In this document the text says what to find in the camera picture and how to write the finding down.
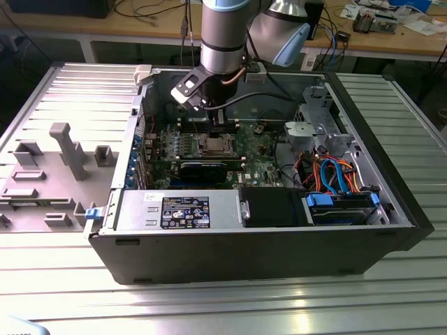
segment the blue cable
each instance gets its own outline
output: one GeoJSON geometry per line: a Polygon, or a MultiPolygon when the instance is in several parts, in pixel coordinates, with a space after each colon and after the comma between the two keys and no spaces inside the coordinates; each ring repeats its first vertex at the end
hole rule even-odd
{"type": "Polygon", "coordinates": [[[332,36],[332,56],[330,57],[328,68],[326,68],[326,72],[329,72],[329,69],[330,69],[330,67],[331,67],[331,65],[332,65],[332,61],[334,60],[334,57],[335,57],[335,52],[336,52],[336,50],[337,50],[337,44],[336,44],[336,42],[335,42],[335,35],[334,35],[334,33],[332,32],[332,30],[330,30],[330,29],[327,28],[327,27],[324,27],[324,29],[326,29],[327,31],[329,31],[330,35],[332,36]]]}
{"type": "Polygon", "coordinates": [[[332,192],[333,195],[337,195],[337,191],[331,187],[328,183],[328,181],[326,180],[326,175],[324,172],[324,168],[327,164],[332,163],[335,166],[335,169],[337,171],[337,179],[338,179],[338,184],[340,185],[340,189],[342,190],[343,193],[349,192],[349,188],[348,186],[344,183],[343,181],[343,172],[342,172],[342,167],[340,166],[340,164],[337,161],[334,161],[333,159],[326,159],[322,164],[321,164],[321,169],[320,169],[320,174],[321,174],[321,181],[323,182],[323,185],[332,192]]]}

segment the side panel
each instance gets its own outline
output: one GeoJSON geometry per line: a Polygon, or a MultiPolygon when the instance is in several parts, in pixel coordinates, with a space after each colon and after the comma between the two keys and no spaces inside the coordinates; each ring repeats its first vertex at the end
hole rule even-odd
{"type": "Polygon", "coordinates": [[[360,146],[363,146],[364,151],[374,161],[411,224],[418,227],[411,239],[398,249],[409,250],[434,231],[433,225],[420,208],[413,194],[411,194],[405,181],[365,121],[364,116],[361,115],[358,106],[353,102],[347,90],[345,90],[338,76],[335,73],[329,73],[327,74],[327,79],[335,94],[333,96],[335,102],[339,105],[339,108],[345,111],[346,116],[349,118],[350,126],[353,127],[353,134],[362,140],[362,143],[359,143],[360,146]]]}
{"type": "Polygon", "coordinates": [[[89,239],[121,284],[362,274],[414,228],[89,239]]]}

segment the computer case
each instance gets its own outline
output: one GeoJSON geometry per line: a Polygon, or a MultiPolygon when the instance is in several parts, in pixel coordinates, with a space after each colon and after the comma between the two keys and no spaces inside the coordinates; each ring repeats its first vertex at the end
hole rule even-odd
{"type": "Polygon", "coordinates": [[[76,15],[104,19],[115,0],[6,0],[15,13],[76,15]]]}
{"type": "Polygon", "coordinates": [[[307,0],[305,9],[307,12],[307,23],[310,25],[309,35],[307,40],[313,40],[315,37],[316,29],[318,28],[318,21],[320,20],[321,13],[323,12],[324,1],[323,0],[307,0]]]}

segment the black computer case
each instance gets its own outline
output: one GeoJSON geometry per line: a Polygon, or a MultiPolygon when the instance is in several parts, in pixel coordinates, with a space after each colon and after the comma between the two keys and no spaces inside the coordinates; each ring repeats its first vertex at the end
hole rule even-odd
{"type": "Polygon", "coordinates": [[[115,0],[6,0],[15,13],[76,15],[103,19],[115,0]]]}

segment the circuit board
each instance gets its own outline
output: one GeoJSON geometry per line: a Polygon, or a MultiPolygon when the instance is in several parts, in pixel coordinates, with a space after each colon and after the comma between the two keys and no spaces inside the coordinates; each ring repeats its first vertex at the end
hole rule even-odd
{"type": "Polygon", "coordinates": [[[206,162],[220,162],[228,166],[225,182],[218,184],[185,184],[179,182],[178,169],[181,163],[201,161],[202,151],[199,145],[204,134],[180,133],[173,125],[167,125],[159,133],[161,154],[159,160],[150,161],[154,189],[236,189],[241,186],[282,187],[282,181],[276,173],[272,157],[272,134],[264,132],[254,135],[255,123],[242,123],[236,134],[222,135],[231,152],[226,147],[223,159],[204,158],[206,162]]]}

